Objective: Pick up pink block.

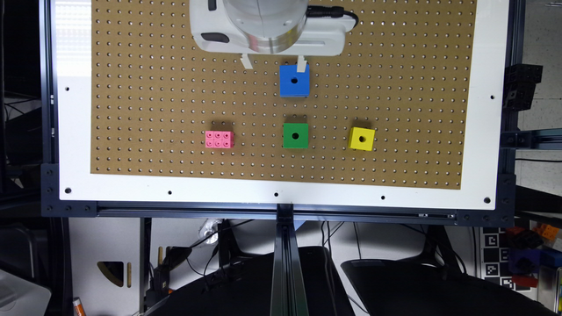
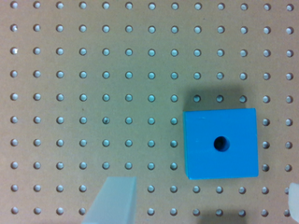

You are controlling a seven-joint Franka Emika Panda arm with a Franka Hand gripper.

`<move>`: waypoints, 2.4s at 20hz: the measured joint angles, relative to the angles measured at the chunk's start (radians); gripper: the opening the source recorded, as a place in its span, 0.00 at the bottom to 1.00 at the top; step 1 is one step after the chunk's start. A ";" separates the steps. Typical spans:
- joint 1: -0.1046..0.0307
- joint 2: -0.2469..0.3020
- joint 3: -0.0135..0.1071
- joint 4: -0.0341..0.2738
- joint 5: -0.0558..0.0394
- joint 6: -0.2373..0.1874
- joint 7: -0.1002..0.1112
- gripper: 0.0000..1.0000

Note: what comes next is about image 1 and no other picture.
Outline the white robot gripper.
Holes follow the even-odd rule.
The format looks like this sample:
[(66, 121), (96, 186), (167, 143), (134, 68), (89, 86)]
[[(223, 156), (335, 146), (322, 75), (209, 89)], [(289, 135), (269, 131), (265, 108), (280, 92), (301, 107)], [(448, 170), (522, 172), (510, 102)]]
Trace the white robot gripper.
[(306, 71), (305, 56), (342, 52), (355, 19), (338, 6), (311, 5), (307, 0), (196, 0), (189, 2), (193, 39), (214, 53), (298, 55), (297, 72)]

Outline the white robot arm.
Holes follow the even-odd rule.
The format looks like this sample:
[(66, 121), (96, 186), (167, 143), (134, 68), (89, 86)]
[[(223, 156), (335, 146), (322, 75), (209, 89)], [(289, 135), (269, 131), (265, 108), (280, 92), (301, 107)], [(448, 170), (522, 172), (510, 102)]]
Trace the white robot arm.
[(296, 56), (297, 71), (307, 56), (336, 56), (346, 34), (358, 25), (356, 14), (341, 6), (308, 0), (195, 0), (189, 2), (190, 27), (199, 48), (212, 53)]

